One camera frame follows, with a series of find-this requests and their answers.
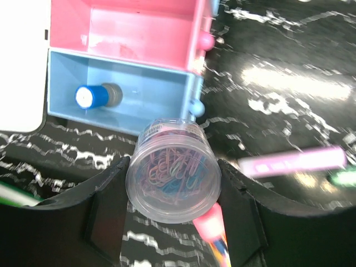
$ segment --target black marble surface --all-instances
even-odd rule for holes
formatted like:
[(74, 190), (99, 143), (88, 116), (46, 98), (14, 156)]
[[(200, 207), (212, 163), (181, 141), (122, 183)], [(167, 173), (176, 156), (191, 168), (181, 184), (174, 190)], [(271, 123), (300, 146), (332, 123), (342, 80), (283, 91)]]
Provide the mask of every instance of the black marble surface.
[[(212, 31), (206, 112), (197, 122), (217, 158), (237, 167), (245, 156), (338, 144), (356, 165), (355, 1), (221, 1)], [(131, 155), (135, 140), (48, 117), (38, 133), (0, 133), (0, 179), (47, 198)], [(321, 209), (356, 204), (354, 189), (326, 176), (261, 182)], [(158, 224), (130, 204), (128, 211), (123, 266), (216, 266), (192, 224)]]

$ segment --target blue drawer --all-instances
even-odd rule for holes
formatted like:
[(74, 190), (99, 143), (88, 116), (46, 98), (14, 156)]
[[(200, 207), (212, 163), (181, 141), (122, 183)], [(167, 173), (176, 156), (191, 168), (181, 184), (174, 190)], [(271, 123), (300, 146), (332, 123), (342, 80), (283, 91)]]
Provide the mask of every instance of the blue drawer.
[[(204, 113), (203, 79), (189, 72), (51, 49), (48, 57), (48, 114), (138, 135), (161, 117), (195, 121)], [(114, 83), (122, 101), (114, 107), (80, 108), (78, 87)]]

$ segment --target green pen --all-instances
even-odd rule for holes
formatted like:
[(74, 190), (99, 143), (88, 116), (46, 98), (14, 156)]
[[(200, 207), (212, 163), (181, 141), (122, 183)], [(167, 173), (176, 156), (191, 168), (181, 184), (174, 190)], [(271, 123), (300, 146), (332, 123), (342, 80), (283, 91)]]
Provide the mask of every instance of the green pen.
[(334, 171), (329, 176), (329, 181), (335, 186), (356, 187), (356, 166)]
[(14, 186), (0, 182), (0, 204), (21, 207), (36, 206), (42, 199), (22, 191)]

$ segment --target pink box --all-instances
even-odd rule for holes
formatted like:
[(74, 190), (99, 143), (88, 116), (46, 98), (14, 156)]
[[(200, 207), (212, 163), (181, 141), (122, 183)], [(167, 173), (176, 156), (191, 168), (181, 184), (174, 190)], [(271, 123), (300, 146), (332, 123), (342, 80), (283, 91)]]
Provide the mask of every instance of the pink box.
[(200, 74), (209, 0), (52, 0), (51, 47)]

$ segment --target pink highlighter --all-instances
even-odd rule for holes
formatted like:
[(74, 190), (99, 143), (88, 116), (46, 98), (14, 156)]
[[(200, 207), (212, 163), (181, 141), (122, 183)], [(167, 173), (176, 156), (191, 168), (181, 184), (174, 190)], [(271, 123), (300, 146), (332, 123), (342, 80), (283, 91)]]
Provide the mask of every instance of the pink highlighter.
[(345, 167), (347, 158), (340, 146), (283, 152), (238, 160), (240, 171), (250, 178), (286, 175), (299, 171), (322, 171)]
[(215, 203), (206, 214), (193, 220), (193, 223), (201, 238), (210, 245), (220, 267), (231, 267), (220, 205)]

